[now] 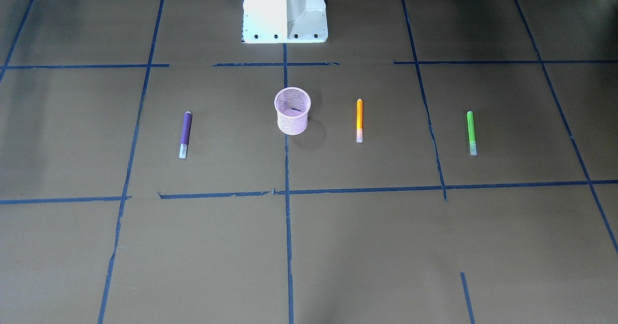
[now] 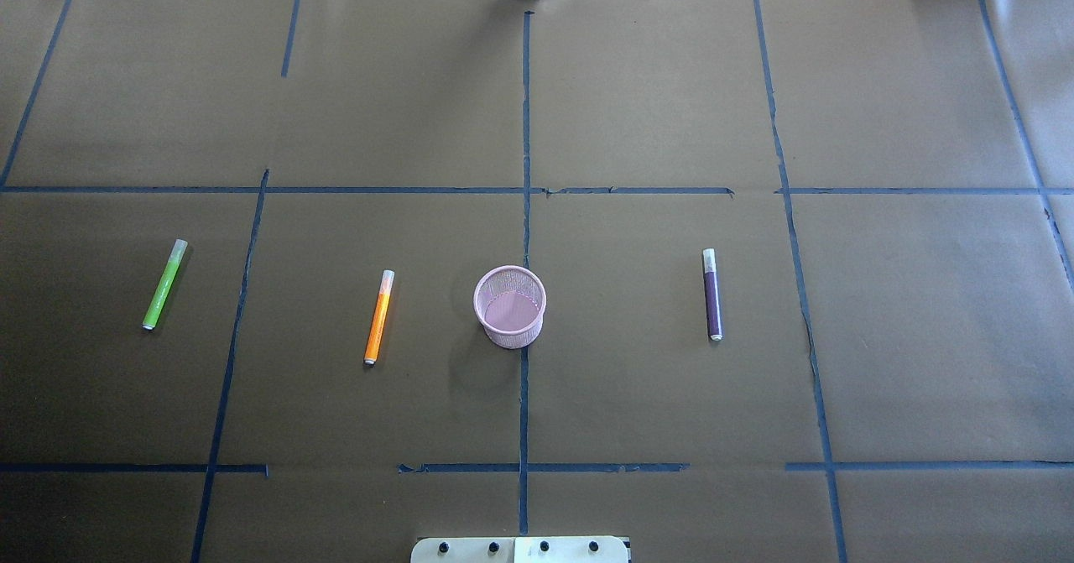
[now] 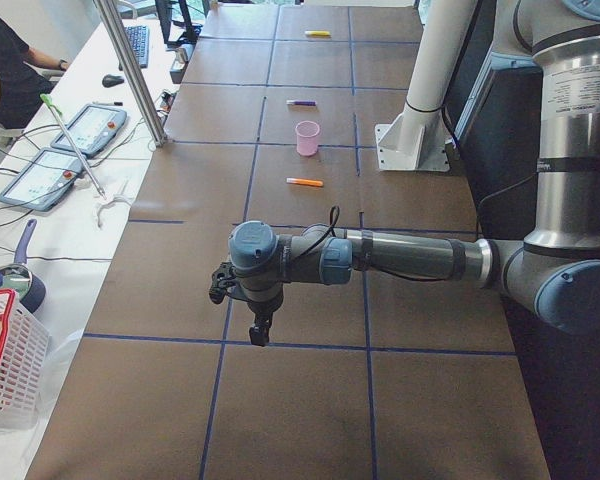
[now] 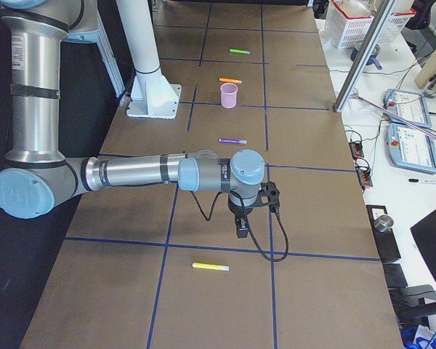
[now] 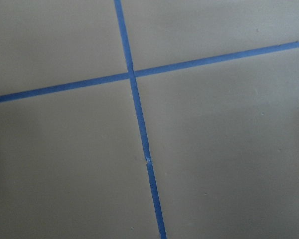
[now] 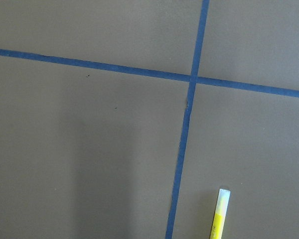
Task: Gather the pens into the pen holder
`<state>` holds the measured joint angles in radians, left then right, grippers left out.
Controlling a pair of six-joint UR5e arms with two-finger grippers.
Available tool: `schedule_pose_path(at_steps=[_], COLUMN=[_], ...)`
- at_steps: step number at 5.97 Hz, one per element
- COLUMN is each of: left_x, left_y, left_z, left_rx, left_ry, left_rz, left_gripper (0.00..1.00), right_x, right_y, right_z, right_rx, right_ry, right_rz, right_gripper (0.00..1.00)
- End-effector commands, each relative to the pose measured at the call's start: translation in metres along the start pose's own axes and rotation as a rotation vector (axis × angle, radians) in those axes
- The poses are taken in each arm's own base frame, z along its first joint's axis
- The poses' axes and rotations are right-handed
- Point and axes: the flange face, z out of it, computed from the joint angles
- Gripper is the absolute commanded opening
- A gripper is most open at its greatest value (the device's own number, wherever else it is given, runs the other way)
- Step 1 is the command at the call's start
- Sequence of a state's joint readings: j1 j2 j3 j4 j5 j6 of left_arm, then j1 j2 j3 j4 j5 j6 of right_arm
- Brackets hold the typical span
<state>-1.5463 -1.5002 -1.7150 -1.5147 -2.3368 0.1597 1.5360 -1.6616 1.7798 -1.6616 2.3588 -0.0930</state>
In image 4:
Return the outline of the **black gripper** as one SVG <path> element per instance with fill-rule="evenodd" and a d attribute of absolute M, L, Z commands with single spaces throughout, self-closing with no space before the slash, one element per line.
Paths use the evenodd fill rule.
<path fill-rule="evenodd" d="M 254 202 L 250 204 L 248 199 L 242 198 L 235 191 L 231 191 L 228 196 L 228 208 L 235 216 L 236 236 L 238 238 L 246 238 L 248 236 L 248 215 L 254 208 L 261 206 L 261 197 L 257 194 L 254 197 Z"/>

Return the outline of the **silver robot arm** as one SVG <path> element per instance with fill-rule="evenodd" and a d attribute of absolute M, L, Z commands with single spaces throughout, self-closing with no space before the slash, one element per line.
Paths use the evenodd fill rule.
<path fill-rule="evenodd" d="M 175 182 L 190 192 L 227 194 L 238 237 L 251 235 L 248 215 L 270 203 L 271 190 L 256 151 L 229 159 L 200 151 L 108 160 L 67 158 L 59 151 L 61 43 L 95 43 L 121 91 L 96 1 L 3 1 L 1 18 L 12 34 L 13 139 L 0 172 L 0 207 L 7 214 L 30 219 L 89 191 Z"/>

